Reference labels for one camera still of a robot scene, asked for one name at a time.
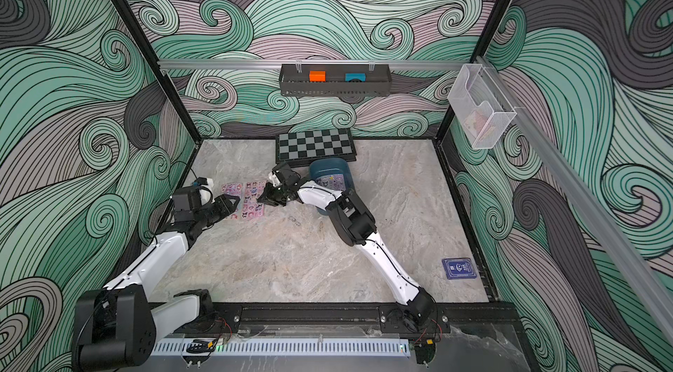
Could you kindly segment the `lilac small sticker sheet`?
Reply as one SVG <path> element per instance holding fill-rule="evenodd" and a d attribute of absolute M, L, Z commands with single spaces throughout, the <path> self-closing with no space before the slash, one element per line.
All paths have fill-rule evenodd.
<path fill-rule="evenodd" d="M 320 186 L 334 191 L 345 191 L 347 189 L 345 176 L 343 174 L 323 175 L 322 177 L 318 177 L 315 182 Z"/>

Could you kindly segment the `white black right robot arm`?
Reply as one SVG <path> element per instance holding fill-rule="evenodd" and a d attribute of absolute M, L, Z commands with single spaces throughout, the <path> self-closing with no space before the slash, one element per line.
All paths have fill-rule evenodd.
<path fill-rule="evenodd" d="M 291 201 L 313 205 L 328 214 L 340 239 L 359 250 L 386 281 L 405 326 L 417 333 L 436 313 L 436 300 L 403 269 L 383 241 L 375 217 L 354 189 L 329 189 L 293 170 L 288 163 L 270 172 L 258 202 L 284 207 Z"/>

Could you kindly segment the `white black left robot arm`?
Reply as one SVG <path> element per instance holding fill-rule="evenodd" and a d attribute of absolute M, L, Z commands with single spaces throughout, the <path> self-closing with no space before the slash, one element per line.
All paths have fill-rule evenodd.
<path fill-rule="evenodd" d="M 200 177 L 171 197 L 173 220 L 124 271 L 75 304 L 71 356 L 75 371 L 117 371 L 145 363 L 155 343 L 215 309 L 205 289 L 184 291 L 168 303 L 150 306 L 149 296 L 168 270 L 192 249 L 201 234 L 235 214 L 240 198 L 215 195 Z"/>

